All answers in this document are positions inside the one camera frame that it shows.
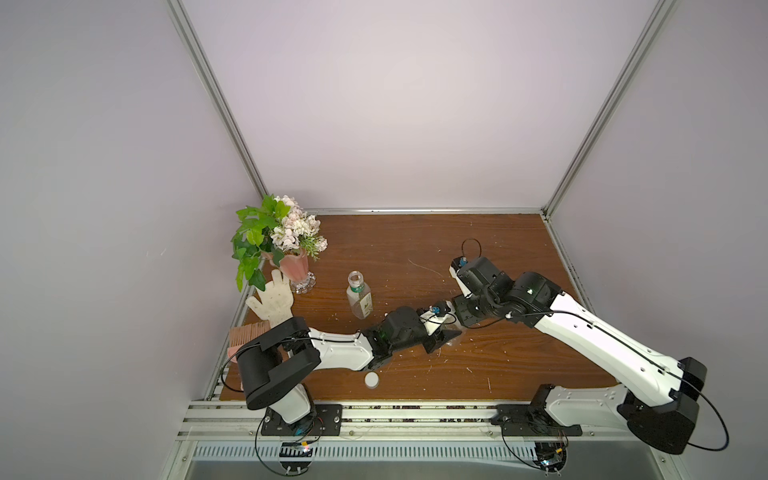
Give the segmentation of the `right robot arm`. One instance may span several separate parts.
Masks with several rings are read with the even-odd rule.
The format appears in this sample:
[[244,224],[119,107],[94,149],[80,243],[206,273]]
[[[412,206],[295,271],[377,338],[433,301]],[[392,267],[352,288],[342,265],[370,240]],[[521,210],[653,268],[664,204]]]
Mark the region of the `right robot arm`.
[[536,272],[513,279],[489,259],[453,259],[449,272],[462,293],[453,300],[459,322],[522,323],[568,345],[614,377],[604,389],[552,387],[544,410],[558,425],[626,427],[646,445],[671,455],[690,445],[707,368],[675,359],[625,335]]

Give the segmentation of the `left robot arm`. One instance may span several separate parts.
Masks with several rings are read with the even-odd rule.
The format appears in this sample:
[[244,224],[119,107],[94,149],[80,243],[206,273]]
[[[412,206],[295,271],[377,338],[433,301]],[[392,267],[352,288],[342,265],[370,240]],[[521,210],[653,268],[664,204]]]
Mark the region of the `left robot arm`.
[[457,322],[448,302],[426,310],[399,307],[354,334],[319,331],[304,318],[292,317],[238,347],[229,360],[237,365],[248,409],[269,408],[294,424],[313,412],[303,386],[312,372],[374,372],[394,354],[419,345],[430,354],[461,334],[453,327]]

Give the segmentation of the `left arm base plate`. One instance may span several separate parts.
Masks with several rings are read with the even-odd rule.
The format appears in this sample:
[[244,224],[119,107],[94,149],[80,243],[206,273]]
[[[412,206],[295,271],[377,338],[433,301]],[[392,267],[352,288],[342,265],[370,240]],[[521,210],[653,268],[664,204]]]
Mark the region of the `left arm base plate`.
[[320,437],[340,435],[343,406],[341,404],[316,404],[308,415],[288,423],[274,409],[267,408],[259,433],[267,437]]

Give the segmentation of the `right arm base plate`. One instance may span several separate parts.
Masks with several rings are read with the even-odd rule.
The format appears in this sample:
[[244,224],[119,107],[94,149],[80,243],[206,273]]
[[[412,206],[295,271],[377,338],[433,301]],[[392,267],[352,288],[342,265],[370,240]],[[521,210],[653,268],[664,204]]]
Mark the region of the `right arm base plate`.
[[563,426],[556,422],[543,407],[531,404],[501,404],[490,423],[499,426],[505,436],[519,437],[579,437],[580,425]]

